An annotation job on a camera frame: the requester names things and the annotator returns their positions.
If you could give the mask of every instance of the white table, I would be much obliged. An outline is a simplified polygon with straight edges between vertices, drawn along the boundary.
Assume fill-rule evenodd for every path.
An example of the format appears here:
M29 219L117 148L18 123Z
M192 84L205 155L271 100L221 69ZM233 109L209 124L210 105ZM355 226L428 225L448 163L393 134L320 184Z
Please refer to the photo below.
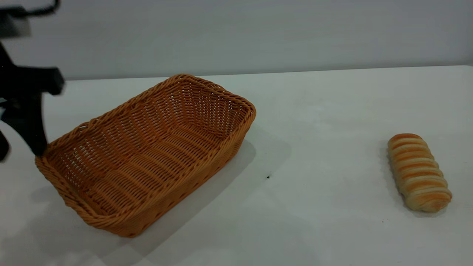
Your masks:
M473 263L473 67L204 78L254 103L256 120L225 168L134 239L86 225L0 124L12 146L0 165L0 265ZM163 80L69 81L45 97L49 140ZM445 210L404 206L385 151L396 133L429 144L454 195Z

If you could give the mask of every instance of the basket rim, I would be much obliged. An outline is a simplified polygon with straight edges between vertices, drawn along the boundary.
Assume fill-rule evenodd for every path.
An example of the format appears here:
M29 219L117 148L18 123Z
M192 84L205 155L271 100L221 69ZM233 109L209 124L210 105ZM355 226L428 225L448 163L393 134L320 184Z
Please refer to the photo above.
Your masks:
M160 194L158 192L150 192L146 199L144 199L138 206L136 206L136 204L131 204L130 206L127 206L126 208L123 208L113 214L103 215L96 213L96 211L91 208L89 204L87 204L81 198L79 193L65 180L65 177L63 177L61 174L59 174L59 172L56 171L56 169L49 163L48 159L45 156L47 155L47 153L57 148L60 148L63 145L66 145L70 141L74 141L75 139L84 136L86 133L93 131L109 118L112 118L115 115L122 115L128 111L131 111L136 104L144 103L143 100L148 98L149 95L156 94L166 86L176 84L180 81L197 83L199 87L205 88L209 92L217 93L225 99L233 100L243 106L246 106L248 108L248 111L246 111L243 121L240 122L239 125L235 128L235 130L231 132L229 136L223 139L216 148L209 152L204 158L197 160L189 170L186 170L183 173L183 178L181 178L178 182L173 183L172 187L166 193ZM66 133L62 137L51 142L48 145L48 149L46 150L44 155L41 157L36 157L36 165L38 167L42 166L43 168L45 168L44 171L49 172L51 176L56 179L51 180L52 178L46 177L45 175L46 179L48 179L48 181L50 181L52 185L58 190L60 196L63 198L67 206L74 209L79 214L79 216L81 216L86 222L92 222L96 224L95 226L97 227L108 227L106 224L114 224L114 222L117 222L118 220L123 221L126 220L126 218L128 218L129 216L141 213L142 210L148 208L152 203L159 201L160 199L169 195L169 193L173 192L178 185L182 184L187 180L187 177L191 176L196 170L198 170L199 166L202 163L212 160L220 152L220 150L222 150L222 147L228 144L230 139L232 139L235 135L240 134L244 125L248 125L249 127L249 125L255 119L255 116L256 109L254 105L247 101L245 98L232 94L222 88L220 85L217 85L211 81L204 80L202 78L197 78L189 74L178 74L170 77L169 79L163 82L158 83L157 85L131 98L130 100L112 109L111 111L108 111L101 116L93 118L89 122L80 124L69 133ZM65 186L67 193L62 192L58 189L58 187L55 185L58 182Z

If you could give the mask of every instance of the wicker basket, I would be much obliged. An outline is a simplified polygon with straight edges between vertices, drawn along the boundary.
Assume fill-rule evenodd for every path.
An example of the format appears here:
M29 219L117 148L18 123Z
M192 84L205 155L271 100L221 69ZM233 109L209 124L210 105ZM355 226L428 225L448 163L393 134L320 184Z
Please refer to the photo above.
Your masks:
M50 143L36 165L87 224L135 237L235 156L255 115L176 75Z

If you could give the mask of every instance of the bread roll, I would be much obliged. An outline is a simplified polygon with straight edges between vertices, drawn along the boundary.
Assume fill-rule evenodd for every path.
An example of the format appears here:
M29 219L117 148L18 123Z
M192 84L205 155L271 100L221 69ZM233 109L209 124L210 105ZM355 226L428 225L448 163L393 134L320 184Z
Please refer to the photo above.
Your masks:
M396 185L414 211L436 213L452 199L447 181L427 143L415 134L398 134L388 142Z

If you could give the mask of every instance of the white wall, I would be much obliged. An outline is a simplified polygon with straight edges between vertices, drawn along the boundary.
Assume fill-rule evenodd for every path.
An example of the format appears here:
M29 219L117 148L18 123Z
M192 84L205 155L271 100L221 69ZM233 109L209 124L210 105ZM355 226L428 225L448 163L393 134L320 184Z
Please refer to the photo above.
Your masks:
M52 0L20 1L33 7ZM473 0L63 0L5 40L69 79L462 64Z

